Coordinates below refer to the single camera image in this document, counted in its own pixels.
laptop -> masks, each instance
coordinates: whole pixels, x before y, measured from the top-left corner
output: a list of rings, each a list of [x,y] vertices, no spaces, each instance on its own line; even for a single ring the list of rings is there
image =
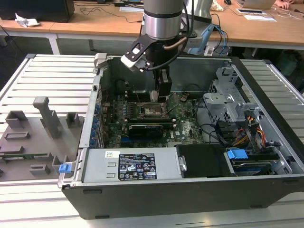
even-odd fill
[[[275,1],[276,0],[237,0],[237,4],[243,8],[267,10],[273,6]]]

motherboard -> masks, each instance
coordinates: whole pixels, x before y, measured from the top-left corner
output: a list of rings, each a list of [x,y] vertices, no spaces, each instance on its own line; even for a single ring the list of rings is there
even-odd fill
[[[103,102],[106,148],[174,147],[203,143],[195,119],[197,99],[172,93],[164,103],[107,95]]]

barcode sticker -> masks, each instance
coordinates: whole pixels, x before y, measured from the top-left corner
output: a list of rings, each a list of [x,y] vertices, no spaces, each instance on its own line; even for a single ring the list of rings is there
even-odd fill
[[[105,158],[118,158],[120,155],[120,151],[106,151]]]

person's hand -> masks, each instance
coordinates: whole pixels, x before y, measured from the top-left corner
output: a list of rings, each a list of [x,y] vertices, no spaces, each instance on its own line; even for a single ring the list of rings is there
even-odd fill
[[[283,2],[288,2],[289,4],[293,4],[295,0],[283,0]]]
[[[284,10],[287,10],[287,9],[289,8],[289,3],[288,3],[288,2],[282,2],[281,0],[275,1],[275,4],[276,4],[278,7],[282,8],[282,9],[284,9]]]

open computer chassis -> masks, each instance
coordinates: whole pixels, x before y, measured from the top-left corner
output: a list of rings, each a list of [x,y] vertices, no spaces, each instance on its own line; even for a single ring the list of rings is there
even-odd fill
[[[106,55],[95,67],[73,172],[59,178],[82,218],[265,208],[304,190],[303,143],[238,58],[177,59],[162,104],[148,73]]]

